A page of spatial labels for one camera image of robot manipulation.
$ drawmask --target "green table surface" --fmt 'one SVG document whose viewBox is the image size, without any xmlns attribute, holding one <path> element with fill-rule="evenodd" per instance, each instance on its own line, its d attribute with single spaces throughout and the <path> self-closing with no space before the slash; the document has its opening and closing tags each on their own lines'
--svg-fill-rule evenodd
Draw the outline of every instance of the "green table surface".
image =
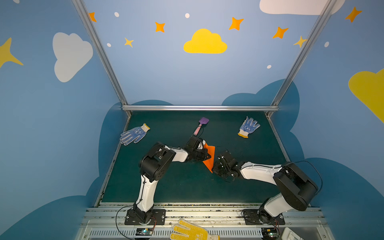
<svg viewBox="0 0 384 240">
<path fill-rule="evenodd" d="M 260 127 L 249 138 L 237 135 L 245 118 L 253 117 Z M 182 147 L 206 117 L 201 138 L 216 146 L 215 155 L 228 149 L 238 161 L 282 164 L 284 155 L 263 112 L 145 111 L 133 112 L 128 129 L 146 123 L 151 129 L 137 144 L 122 145 L 103 202 L 134 202 L 140 190 L 139 161 L 156 142 Z M 159 181 L 155 202 L 263 202 L 279 193 L 273 184 L 235 179 L 226 182 L 212 174 L 202 162 L 173 162 Z"/>
</svg>

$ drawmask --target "spatula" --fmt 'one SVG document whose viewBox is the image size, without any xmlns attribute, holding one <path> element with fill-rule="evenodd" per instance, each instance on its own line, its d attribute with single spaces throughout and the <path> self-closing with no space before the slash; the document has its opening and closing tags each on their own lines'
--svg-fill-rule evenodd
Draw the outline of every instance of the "spatula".
<svg viewBox="0 0 384 240">
<path fill-rule="evenodd" d="M 199 120 L 200 125 L 196 128 L 196 130 L 195 130 L 195 132 L 193 133 L 193 135 L 196 136 L 196 135 L 199 133 L 199 131 L 200 131 L 201 125 L 203 125 L 203 124 L 207 124 L 208 122 L 209 122 L 209 119 L 208 119 L 208 118 L 201 118 L 201 119 Z"/>
</svg>

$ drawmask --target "yellow glove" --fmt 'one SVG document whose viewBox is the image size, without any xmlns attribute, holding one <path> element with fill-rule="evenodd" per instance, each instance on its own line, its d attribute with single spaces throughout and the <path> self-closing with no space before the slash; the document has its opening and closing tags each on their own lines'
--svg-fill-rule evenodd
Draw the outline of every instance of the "yellow glove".
<svg viewBox="0 0 384 240">
<path fill-rule="evenodd" d="M 171 233 L 171 240 L 220 240 L 219 235 L 210 235 L 207 230 L 196 226 L 184 219 L 173 227 L 176 233 Z"/>
</svg>

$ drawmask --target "pink spatula handle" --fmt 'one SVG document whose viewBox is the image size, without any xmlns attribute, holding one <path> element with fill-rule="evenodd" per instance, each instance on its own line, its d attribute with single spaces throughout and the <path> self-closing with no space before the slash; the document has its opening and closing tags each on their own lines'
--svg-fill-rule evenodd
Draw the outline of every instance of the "pink spatula handle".
<svg viewBox="0 0 384 240">
<path fill-rule="evenodd" d="M 200 128 L 201 128 L 201 124 L 196 128 L 195 132 L 193 133 L 193 135 L 197 136 L 197 134 L 199 133 L 200 131 Z"/>
</svg>

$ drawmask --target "orange folded cloth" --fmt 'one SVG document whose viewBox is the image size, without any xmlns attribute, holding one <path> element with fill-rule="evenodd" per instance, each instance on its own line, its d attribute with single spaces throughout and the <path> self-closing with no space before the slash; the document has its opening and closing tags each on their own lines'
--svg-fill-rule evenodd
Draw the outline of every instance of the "orange folded cloth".
<svg viewBox="0 0 384 240">
<path fill-rule="evenodd" d="M 203 161 L 203 163 L 210 170 L 210 172 L 213 173 L 212 168 L 214 167 L 215 146 L 208 146 L 208 144 L 205 143 L 204 148 L 208 149 L 208 154 L 211 155 L 211 158 Z"/>
</svg>

